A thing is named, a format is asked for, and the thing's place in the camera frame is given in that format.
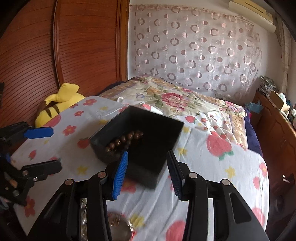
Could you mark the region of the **silver bangle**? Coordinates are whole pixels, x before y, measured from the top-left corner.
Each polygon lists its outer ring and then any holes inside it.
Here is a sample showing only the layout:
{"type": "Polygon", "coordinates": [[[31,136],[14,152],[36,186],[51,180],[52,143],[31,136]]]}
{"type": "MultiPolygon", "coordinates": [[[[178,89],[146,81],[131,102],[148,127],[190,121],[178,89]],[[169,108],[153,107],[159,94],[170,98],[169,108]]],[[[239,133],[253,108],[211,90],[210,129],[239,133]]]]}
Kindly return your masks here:
{"type": "Polygon", "coordinates": [[[133,235],[132,222],[117,212],[108,212],[108,221],[112,240],[130,241],[133,235]]]}

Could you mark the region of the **black jewelry box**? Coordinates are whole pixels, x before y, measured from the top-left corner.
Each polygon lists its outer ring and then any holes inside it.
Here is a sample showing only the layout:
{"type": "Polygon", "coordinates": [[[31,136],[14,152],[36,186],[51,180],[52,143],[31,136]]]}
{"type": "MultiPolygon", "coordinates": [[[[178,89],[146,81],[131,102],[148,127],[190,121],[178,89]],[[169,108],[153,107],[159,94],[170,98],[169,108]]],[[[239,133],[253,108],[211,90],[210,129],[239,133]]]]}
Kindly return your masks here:
{"type": "Polygon", "coordinates": [[[183,122],[129,106],[90,138],[97,158],[109,164],[128,153],[126,176],[155,189],[183,129],[183,122]]]}

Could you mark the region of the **strawberry flower print blanket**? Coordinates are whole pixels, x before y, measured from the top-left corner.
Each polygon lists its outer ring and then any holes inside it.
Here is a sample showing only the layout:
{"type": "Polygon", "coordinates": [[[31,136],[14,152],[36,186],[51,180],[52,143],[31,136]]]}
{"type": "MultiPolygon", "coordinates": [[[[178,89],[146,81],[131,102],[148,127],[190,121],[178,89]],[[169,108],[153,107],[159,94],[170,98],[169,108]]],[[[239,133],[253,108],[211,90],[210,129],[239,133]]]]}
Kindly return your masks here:
{"type": "MultiPolygon", "coordinates": [[[[21,227],[28,233],[44,206],[68,178],[82,181],[102,171],[90,144],[90,137],[110,119],[122,113],[128,102],[88,97],[61,113],[53,112],[43,126],[54,134],[49,138],[25,141],[13,154],[13,164],[59,159],[62,170],[29,190],[27,205],[15,205],[21,227]]],[[[234,117],[218,105],[203,102],[185,113],[183,106],[157,110],[143,101],[132,101],[144,113],[132,118],[131,130],[152,138],[140,144],[140,152],[129,156],[133,167],[121,194],[108,208],[129,218],[135,228],[134,240],[180,240],[185,227],[187,203],[178,201],[166,166],[166,147],[178,131],[173,146],[177,160],[211,181],[229,179],[245,199],[262,227],[269,209],[269,183],[262,156],[238,142],[234,117]]]]}

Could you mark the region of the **yellow tiger plush toy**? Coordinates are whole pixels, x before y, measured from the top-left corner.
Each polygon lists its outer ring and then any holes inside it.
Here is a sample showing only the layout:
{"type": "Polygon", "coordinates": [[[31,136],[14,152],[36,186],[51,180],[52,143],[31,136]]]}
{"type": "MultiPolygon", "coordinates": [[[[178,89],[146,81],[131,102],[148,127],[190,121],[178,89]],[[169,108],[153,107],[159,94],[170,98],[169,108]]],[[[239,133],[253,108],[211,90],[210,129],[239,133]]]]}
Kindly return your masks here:
{"type": "Polygon", "coordinates": [[[76,84],[63,83],[57,93],[46,97],[37,109],[35,127],[43,127],[64,110],[85,99],[82,94],[78,93],[79,88],[76,84]]]}

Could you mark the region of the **floral quilt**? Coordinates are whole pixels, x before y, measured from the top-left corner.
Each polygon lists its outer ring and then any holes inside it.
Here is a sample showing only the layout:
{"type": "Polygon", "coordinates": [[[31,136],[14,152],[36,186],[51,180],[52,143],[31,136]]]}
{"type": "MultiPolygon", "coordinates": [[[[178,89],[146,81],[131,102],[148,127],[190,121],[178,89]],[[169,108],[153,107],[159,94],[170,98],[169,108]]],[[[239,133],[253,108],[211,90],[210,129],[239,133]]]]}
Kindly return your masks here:
{"type": "Polygon", "coordinates": [[[184,121],[189,128],[215,131],[226,141],[248,148],[244,121],[246,111],[232,102],[147,75],[109,86],[100,96],[133,105],[147,104],[165,116],[184,121]]]}

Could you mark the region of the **wooden headboard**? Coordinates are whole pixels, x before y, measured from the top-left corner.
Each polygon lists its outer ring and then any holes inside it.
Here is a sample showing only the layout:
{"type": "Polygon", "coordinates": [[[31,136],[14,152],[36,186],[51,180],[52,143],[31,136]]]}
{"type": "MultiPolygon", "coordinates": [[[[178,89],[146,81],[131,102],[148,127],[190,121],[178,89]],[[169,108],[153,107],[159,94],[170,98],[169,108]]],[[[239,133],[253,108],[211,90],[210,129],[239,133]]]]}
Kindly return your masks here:
{"type": "Polygon", "coordinates": [[[1,126],[33,123],[64,83],[127,80],[129,1],[1,1],[1,126]]]}

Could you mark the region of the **wooden side cabinet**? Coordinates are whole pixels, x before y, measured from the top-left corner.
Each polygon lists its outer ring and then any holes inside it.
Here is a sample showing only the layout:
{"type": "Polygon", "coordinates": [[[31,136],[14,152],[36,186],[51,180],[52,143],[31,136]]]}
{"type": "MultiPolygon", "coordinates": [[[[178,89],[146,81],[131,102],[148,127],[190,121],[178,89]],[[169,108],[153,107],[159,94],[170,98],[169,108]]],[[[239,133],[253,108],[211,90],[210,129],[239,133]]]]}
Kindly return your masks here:
{"type": "Polygon", "coordinates": [[[253,102],[263,106],[255,132],[267,165],[271,188],[295,175],[295,130],[268,97],[256,92],[253,102]]]}

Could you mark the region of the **cardboard box on cabinet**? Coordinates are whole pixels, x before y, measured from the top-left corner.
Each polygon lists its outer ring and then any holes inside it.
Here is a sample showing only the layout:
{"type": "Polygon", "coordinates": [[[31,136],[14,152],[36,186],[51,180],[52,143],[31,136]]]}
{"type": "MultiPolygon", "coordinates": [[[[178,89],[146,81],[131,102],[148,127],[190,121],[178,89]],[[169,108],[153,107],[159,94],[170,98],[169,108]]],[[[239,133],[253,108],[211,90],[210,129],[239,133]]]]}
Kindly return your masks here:
{"type": "Polygon", "coordinates": [[[286,112],[290,109],[290,106],[284,102],[279,95],[273,90],[269,94],[269,99],[274,103],[274,105],[281,111],[286,112]]]}

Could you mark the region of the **circle pattern sheer curtain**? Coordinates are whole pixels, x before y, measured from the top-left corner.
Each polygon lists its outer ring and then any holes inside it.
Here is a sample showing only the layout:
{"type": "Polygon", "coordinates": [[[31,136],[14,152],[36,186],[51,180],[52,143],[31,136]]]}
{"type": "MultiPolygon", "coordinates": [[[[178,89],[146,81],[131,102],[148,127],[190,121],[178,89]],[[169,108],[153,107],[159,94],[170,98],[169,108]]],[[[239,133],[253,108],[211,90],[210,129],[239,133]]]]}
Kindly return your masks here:
{"type": "Polygon", "coordinates": [[[129,72],[206,95],[244,100],[262,51],[254,25],[240,16],[186,6],[129,9],[129,72]]]}

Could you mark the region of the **white air conditioner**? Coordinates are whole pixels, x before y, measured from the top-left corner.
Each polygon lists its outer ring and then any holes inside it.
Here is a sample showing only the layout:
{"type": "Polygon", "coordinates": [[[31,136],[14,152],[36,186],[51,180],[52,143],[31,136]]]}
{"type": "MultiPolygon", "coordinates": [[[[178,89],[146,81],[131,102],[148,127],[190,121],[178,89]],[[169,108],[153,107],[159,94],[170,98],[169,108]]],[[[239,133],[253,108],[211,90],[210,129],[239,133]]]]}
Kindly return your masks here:
{"type": "Polygon", "coordinates": [[[274,33],[276,26],[273,23],[273,16],[266,9],[253,1],[234,0],[229,1],[229,10],[244,16],[267,31],[274,33]]]}

